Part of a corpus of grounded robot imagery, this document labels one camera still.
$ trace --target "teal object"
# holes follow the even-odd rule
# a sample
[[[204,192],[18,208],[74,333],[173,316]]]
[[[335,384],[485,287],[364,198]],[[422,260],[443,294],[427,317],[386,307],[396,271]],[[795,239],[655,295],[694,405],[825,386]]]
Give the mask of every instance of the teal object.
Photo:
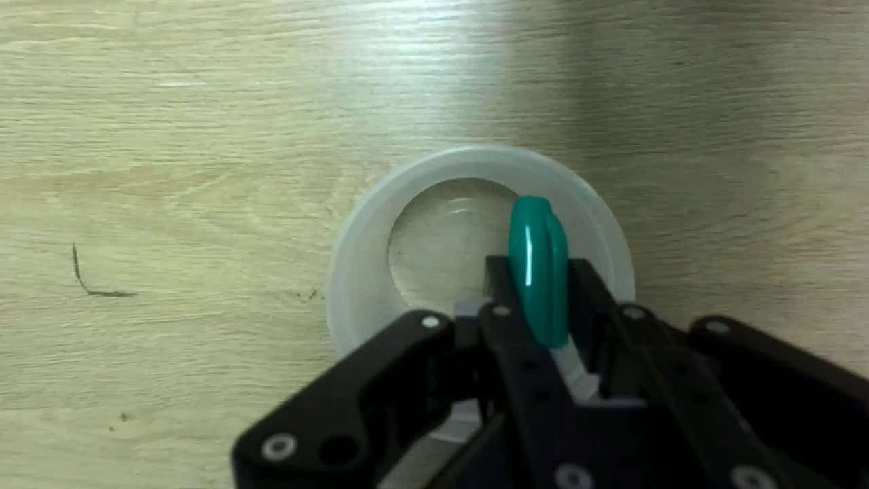
[[[507,255],[525,320],[538,344],[567,343],[567,236],[549,201],[520,197],[513,204]]]

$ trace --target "wooden table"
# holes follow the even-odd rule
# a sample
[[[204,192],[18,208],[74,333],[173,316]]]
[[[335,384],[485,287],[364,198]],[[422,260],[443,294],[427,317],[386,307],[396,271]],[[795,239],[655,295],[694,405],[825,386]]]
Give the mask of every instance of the wooden table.
[[[333,361],[322,284],[355,200],[459,144],[582,175],[663,316],[732,314],[869,375],[867,21],[857,0],[0,0],[0,485],[230,486],[234,437]],[[72,243],[88,287],[137,295],[86,294]]]

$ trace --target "table surface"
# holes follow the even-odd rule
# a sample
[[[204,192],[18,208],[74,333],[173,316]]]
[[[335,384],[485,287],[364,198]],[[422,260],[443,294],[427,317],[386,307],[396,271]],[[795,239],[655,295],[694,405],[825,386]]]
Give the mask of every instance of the table surface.
[[[333,360],[356,199],[479,142],[585,178],[640,299],[869,375],[857,0],[0,0],[0,479],[231,485]],[[87,295],[73,273],[71,244]],[[394,487],[448,445],[427,441]]]

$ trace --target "screw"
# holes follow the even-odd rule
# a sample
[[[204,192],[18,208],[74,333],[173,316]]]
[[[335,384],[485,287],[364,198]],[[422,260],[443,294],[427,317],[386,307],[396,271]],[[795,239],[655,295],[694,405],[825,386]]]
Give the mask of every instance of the screw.
[[[735,466],[730,481],[739,489],[779,489],[775,479],[755,466]]]
[[[262,457],[269,462],[281,462],[295,453],[299,444],[289,433],[275,433],[262,442]]]
[[[427,328],[436,328],[441,325],[441,320],[437,316],[426,316],[422,319],[422,325]]]
[[[630,319],[643,319],[646,316],[646,312],[635,305],[629,305],[621,313]]]
[[[560,489],[593,489],[594,479],[583,466],[561,464],[555,468],[555,484]]]
[[[510,308],[505,305],[496,305],[492,308],[492,312],[494,312],[495,316],[501,316],[503,318],[510,315]]]
[[[730,334],[730,326],[725,325],[724,323],[722,323],[718,319],[713,319],[712,321],[709,321],[708,323],[706,323],[706,328],[710,332],[713,332],[715,334],[720,334],[720,335]]]

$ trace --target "white plastic lid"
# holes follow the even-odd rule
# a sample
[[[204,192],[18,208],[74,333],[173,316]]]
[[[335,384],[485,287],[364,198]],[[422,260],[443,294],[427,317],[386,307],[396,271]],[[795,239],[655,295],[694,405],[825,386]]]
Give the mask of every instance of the white plastic lid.
[[[468,178],[501,185],[515,195],[547,198],[567,234],[570,256],[591,261],[616,299],[634,299],[634,268],[625,237],[613,213],[582,178],[531,151],[493,144],[461,147],[393,171],[350,214],[332,251],[326,286],[327,323],[339,356],[406,311],[434,307],[452,313],[444,310],[445,300],[470,298],[445,297],[445,291],[467,293],[470,286],[475,289],[471,297],[481,294],[484,258],[506,254],[509,192],[474,194],[474,187],[466,186],[472,193],[451,196],[449,205],[430,209],[432,223],[402,228],[403,238],[394,247],[399,255],[404,247],[405,257],[412,257],[412,267],[403,273],[407,276],[410,270],[418,278],[416,290],[399,292],[395,263],[390,270],[388,256],[390,234],[411,201],[436,185]],[[596,378],[585,374],[571,345],[553,355],[575,397],[594,392]],[[479,424],[475,404],[460,403],[432,434],[464,442]]]

